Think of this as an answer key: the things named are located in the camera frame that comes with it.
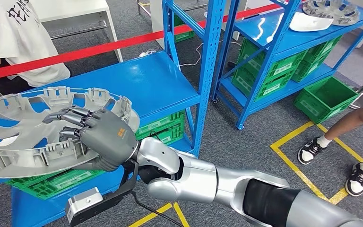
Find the black and white sneaker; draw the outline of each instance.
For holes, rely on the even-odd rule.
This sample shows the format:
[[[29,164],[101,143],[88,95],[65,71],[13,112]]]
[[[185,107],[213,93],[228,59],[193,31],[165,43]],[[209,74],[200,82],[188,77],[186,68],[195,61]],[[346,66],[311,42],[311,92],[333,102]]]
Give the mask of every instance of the black and white sneaker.
[[[307,144],[305,144],[303,147],[300,148],[300,150],[297,153],[298,161],[303,164],[307,165],[309,164],[317,154],[319,154],[321,151],[323,151],[325,148],[321,147],[317,140],[319,137],[314,138]]]
[[[363,194],[363,170],[360,163],[353,166],[351,176],[346,181],[346,191],[352,196]]]

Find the table leg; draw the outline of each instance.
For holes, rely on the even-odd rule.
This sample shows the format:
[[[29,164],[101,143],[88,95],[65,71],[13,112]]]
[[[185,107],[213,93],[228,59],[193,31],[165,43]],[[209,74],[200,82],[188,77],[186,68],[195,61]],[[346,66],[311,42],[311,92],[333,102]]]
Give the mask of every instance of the table leg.
[[[138,14],[141,15],[140,0],[137,0],[137,9],[138,9]]]
[[[109,39],[111,40],[111,42],[118,41],[118,38],[115,33],[115,27],[113,26],[113,21],[112,21],[112,17],[111,17],[111,13],[110,13],[109,9],[107,9],[106,12],[104,13],[104,19],[105,19],[106,23],[109,25],[109,29],[111,30],[111,32],[109,33]],[[123,57],[121,55],[120,49],[116,49],[115,54],[116,54],[116,57],[118,58],[118,61],[123,62]]]

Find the robot finger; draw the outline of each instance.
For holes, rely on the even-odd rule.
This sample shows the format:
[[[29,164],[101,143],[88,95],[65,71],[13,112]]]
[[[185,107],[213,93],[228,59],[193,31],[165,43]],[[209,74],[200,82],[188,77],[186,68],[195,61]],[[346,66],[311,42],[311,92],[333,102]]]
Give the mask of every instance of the robot finger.
[[[85,126],[88,128],[93,128],[98,124],[98,119],[94,117],[85,117],[82,119]]]
[[[59,141],[66,141],[68,138],[78,139],[80,136],[79,129],[71,128],[71,127],[63,127],[63,129],[59,132]]]
[[[83,118],[85,117],[78,115],[76,113],[64,111],[64,112],[50,113],[43,119],[43,123],[49,124],[53,121],[65,120],[77,126],[84,127],[85,124]]]
[[[64,109],[60,110],[60,112],[66,112],[66,111],[81,115],[83,117],[91,116],[91,114],[93,113],[90,110],[88,110],[86,108],[83,108],[83,107],[80,107],[80,106],[77,106],[77,105],[73,105],[71,107],[67,107],[67,108],[64,108]]]

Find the green crate on floor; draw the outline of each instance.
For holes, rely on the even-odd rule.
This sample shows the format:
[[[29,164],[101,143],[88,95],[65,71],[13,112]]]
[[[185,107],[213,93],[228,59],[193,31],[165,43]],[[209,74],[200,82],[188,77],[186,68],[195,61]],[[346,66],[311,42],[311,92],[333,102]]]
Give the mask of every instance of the green crate on floor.
[[[346,109],[357,96],[355,91],[331,76],[304,88],[294,105],[319,124]]]
[[[294,75],[292,76],[292,80],[294,80],[297,83],[300,83],[306,76],[308,76],[310,73],[314,72],[317,68],[319,68],[319,66],[322,65],[326,57],[327,55],[325,55],[324,57],[313,63],[308,63],[305,60],[301,61],[300,65],[298,65],[296,71],[294,72]]]
[[[294,71],[274,78],[273,80],[269,80],[268,82],[262,83],[254,101],[258,101],[261,98],[270,95],[272,92],[284,88],[289,82],[293,73]],[[232,78],[232,84],[235,85],[241,92],[243,92],[243,94],[248,97],[248,95],[250,95],[251,88],[254,85],[255,78],[256,76],[253,76],[249,71],[241,67],[234,73]]]
[[[248,58],[250,55],[255,53],[259,48],[250,42],[248,39],[244,39],[242,47],[240,49],[239,58],[237,64]],[[295,54],[285,59],[279,60],[270,67],[268,74],[264,78],[264,82],[278,78],[281,75],[285,75],[291,71],[295,71],[304,55],[307,51]],[[248,61],[243,67],[253,75],[257,75],[265,59],[265,52],[257,54],[254,58]]]
[[[184,121],[184,116],[185,116],[185,111],[184,110],[181,110],[181,111],[178,111],[176,113],[173,113],[167,117],[164,117],[158,121],[155,121],[155,122],[152,122],[148,125],[145,125],[143,127],[140,127],[137,132],[136,132],[136,136],[138,137],[139,135],[142,135],[142,134],[146,134],[147,132],[150,133],[152,130],[155,130],[155,131],[161,131],[165,128],[168,127],[168,125],[170,123],[173,123],[175,121]]]
[[[184,118],[174,121],[171,125],[168,125],[165,129],[160,131],[149,131],[137,136],[138,140],[142,140],[146,137],[158,137],[164,144],[170,144],[182,139],[184,136]]]
[[[43,176],[11,179],[10,181],[6,182],[6,184],[33,195],[41,200],[46,200],[103,173],[105,172],[96,170],[84,171],[69,169],[64,172]]]
[[[177,15],[174,15],[174,26],[179,26],[179,25],[184,25],[184,21],[182,21]],[[193,31],[189,31],[189,32],[185,32],[185,33],[182,33],[182,34],[178,34],[178,35],[174,35],[174,42],[177,43],[177,42],[181,42],[183,40],[186,40],[186,39],[190,39],[194,37],[194,32]]]
[[[339,36],[337,38],[334,38],[332,40],[329,40],[327,42],[324,42],[322,44],[319,44],[317,46],[308,49],[308,52],[304,56],[303,60],[308,63],[315,63],[322,58],[326,58],[329,55],[329,53],[333,50],[333,48],[336,46],[336,44],[339,42],[341,37],[342,36]]]

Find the gray carpet floor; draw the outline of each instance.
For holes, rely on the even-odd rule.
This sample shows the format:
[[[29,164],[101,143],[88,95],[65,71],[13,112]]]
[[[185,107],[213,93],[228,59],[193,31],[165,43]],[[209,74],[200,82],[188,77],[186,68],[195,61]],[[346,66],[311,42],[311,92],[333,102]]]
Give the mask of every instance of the gray carpet floor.
[[[205,1],[197,3],[195,0],[177,1],[182,7],[190,7],[197,4],[203,4]],[[115,29],[119,39],[148,33],[151,31],[150,18],[143,14],[138,15],[135,1],[108,0],[111,8]],[[204,19],[205,9],[190,11],[189,14],[196,20]],[[50,31],[52,34],[64,31]],[[59,52],[67,52],[84,47],[94,46],[109,41],[106,35],[107,31],[95,31],[88,34],[77,35],[73,37],[55,40],[55,45]],[[345,35],[344,40],[350,40],[351,35]],[[201,40],[194,37],[190,40],[177,43],[180,63],[194,63],[198,54],[195,48],[201,43]],[[160,50],[156,42],[149,42],[141,45],[132,46],[122,49],[125,60],[138,57],[141,52],[147,49]],[[239,46],[232,44],[229,51],[229,60],[235,61],[239,51]],[[328,61],[336,61],[337,57],[331,54]],[[87,71],[95,70],[107,65],[116,63],[116,56],[113,52],[101,54],[98,56],[82,59],[68,63],[68,67],[74,75]],[[344,64],[340,73],[336,76],[349,85],[361,84],[358,77],[347,76],[358,74],[363,75],[363,65]],[[199,81],[200,63],[196,66],[182,67],[182,72],[194,87],[197,87]],[[293,188],[310,191],[310,188],[294,173],[292,169],[270,148],[270,145],[283,136],[287,135],[294,129],[307,123],[309,119],[306,115],[296,109],[293,101],[297,94],[289,96],[269,107],[251,115],[245,122],[245,129],[239,131],[235,127],[237,117],[222,102],[217,104],[209,103],[207,118],[205,121],[204,135],[202,138],[202,147],[200,158],[215,163],[217,166],[227,166],[236,169],[258,169],[286,178]],[[330,127],[344,114],[333,117],[323,123],[325,127]],[[333,196],[344,186],[344,181],[349,174],[352,164],[356,163],[355,159],[348,154],[337,143],[332,142],[328,150],[319,155],[311,165],[300,165],[296,160],[296,152],[300,146],[315,136],[321,135],[322,132],[312,126],[303,133],[294,137],[280,147],[300,169],[301,171],[328,197]],[[363,157],[363,126],[353,130],[340,137],[341,140]],[[157,209],[167,201],[155,200],[146,193],[146,186],[139,182],[136,187],[139,199],[149,206]],[[235,212],[216,204],[198,204],[193,202],[179,203],[188,223],[192,227],[200,226],[250,226]],[[357,215],[363,219],[363,195],[361,197],[345,197],[338,206]],[[10,188],[0,184],[0,227],[11,226],[11,199]],[[149,212],[137,206],[131,197],[125,198],[118,206],[107,210],[104,213],[81,224],[81,227],[126,227],[136,222]],[[177,218],[174,210],[168,210],[165,214]],[[68,223],[65,218],[60,218],[50,224],[48,227],[65,227]],[[163,218],[155,218],[147,222],[147,227],[172,227],[169,221]]]

